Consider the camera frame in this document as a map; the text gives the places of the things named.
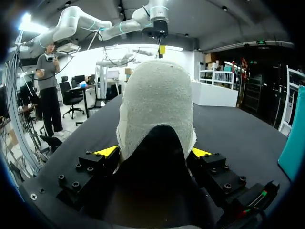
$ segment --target black platform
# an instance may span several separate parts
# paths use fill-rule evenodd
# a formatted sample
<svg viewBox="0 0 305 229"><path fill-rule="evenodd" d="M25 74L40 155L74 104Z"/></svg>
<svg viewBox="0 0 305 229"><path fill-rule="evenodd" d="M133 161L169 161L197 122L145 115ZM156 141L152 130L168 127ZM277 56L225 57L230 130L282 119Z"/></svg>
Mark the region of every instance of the black platform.
<svg viewBox="0 0 305 229"><path fill-rule="evenodd" d="M74 131L56 150L40 171L37 179L58 177L63 168L78 163L78 155L87 150L98 151L117 145L116 127L122 96L118 96ZM194 127L197 133L195 147L219 152L227 158L230 168L247 177L248 187L255 183L265 185L277 180L280 192L269 213L289 188L289 180L277 165L286 137L256 117L229 107L200 107L194 104ZM215 220L222 210L210 200Z"/></svg>

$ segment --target cardboard box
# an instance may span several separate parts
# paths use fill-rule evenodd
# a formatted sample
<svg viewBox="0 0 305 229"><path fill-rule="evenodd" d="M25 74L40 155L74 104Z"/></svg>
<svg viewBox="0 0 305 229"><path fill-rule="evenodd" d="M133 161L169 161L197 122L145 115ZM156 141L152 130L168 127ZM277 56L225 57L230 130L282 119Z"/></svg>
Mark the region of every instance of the cardboard box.
<svg viewBox="0 0 305 229"><path fill-rule="evenodd" d="M131 68L125 68L125 74L126 75L131 75L132 74L132 69Z"/></svg>
<svg viewBox="0 0 305 229"><path fill-rule="evenodd" d="M212 67L213 67L213 63L209 63L209 64L208 64L208 69L207 69L207 70L212 70Z"/></svg>
<svg viewBox="0 0 305 229"><path fill-rule="evenodd" d="M216 56L213 53L205 55L205 63L214 63L216 61Z"/></svg>

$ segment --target woman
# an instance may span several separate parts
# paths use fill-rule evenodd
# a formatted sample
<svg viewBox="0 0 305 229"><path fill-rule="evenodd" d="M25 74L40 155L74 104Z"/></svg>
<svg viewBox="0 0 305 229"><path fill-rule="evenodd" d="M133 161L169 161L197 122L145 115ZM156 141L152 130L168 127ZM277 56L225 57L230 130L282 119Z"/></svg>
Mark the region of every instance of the woman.
<svg viewBox="0 0 305 229"><path fill-rule="evenodd" d="M59 72L59 62L53 54L55 44L47 46L46 52L37 60L36 75L41 95L41 106L45 129L48 136L63 136L61 112L57 97L57 81L55 74Z"/></svg>

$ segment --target robotic arm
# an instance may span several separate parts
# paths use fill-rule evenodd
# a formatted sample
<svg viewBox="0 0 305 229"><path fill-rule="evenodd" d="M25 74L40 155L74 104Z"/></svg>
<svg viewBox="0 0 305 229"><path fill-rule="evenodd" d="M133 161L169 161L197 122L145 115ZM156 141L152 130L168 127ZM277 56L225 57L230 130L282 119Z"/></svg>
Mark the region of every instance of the robotic arm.
<svg viewBox="0 0 305 229"><path fill-rule="evenodd" d="M83 12L78 6L71 6L62 11L56 27L33 38L25 46L30 46L30 57L34 58L40 55L48 44L73 36L77 27L97 30L108 29L111 25L110 21L101 21Z"/></svg>
<svg viewBox="0 0 305 229"><path fill-rule="evenodd" d="M111 22L101 21L83 12L79 7L71 6L62 11L56 27L24 43L23 46L29 47L27 49L27 54L30 54L29 58L35 58L43 52L48 44L73 36L77 28L99 30L99 39L109 40L125 33L153 27L152 35L160 39L166 37L168 33L168 11L167 0L150 0L148 5L137 9L133 13L131 20L112 27Z"/></svg>
<svg viewBox="0 0 305 229"><path fill-rule="evenodd" d="M109 40L125 33L143 30L154 27L152 36L158 39L166 37L168 34L168 0L150 0L148 5L137 9L132 19L114 25L110 29L104 28L99 31L99 40Z"/></svg>
<svg viewBox="0 0 305 229"><path fill-rule="evenodd" d="M97 61L96 63L96 72L95 72L95 81L97 82L97 79L100 79L100 85L96 84L97 91L100 90L99 96L97 96L99 99L106 99L106 93L107 93L107 71L108 68L113 67L127 67L128 63L133 60L134 63L141 63L142 61L136 61L135 56L136 53L146 55L146 56L154 56L155 53L146 51L146 50L137 50L137 49L129 49L128 53L123 56L121 59L115 59L115 60L102 60Z"/></svg>

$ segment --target yellow tape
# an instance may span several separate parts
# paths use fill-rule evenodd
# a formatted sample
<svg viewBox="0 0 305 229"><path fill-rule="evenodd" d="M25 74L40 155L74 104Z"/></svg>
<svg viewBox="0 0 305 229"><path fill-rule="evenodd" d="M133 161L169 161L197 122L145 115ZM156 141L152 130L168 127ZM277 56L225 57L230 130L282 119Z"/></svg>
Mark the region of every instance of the yellow tape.
<svg viewBox="0 0 305 229"><path fill-rule="evenodd" d="M100 154L100 155L104 155L105 158L109 157L109 155L117 148L118 146L112 146L110 148L107 149L102 149L100 151L94 152L93 154Z"/></svg>
<svg viewBox="0 0 305 229"><path fill-rule="evenodd" d="M160 45L160 54L165 54L165 45Z"/></svg>
<svg viewBox="0 0 305 229"><path fill-rule="evenodd" d="M196 155L196 157L200 158L201 156L204 156L206 154L211 155L211 153L197 149L197 148L193 148L192 152Z"/></svg>

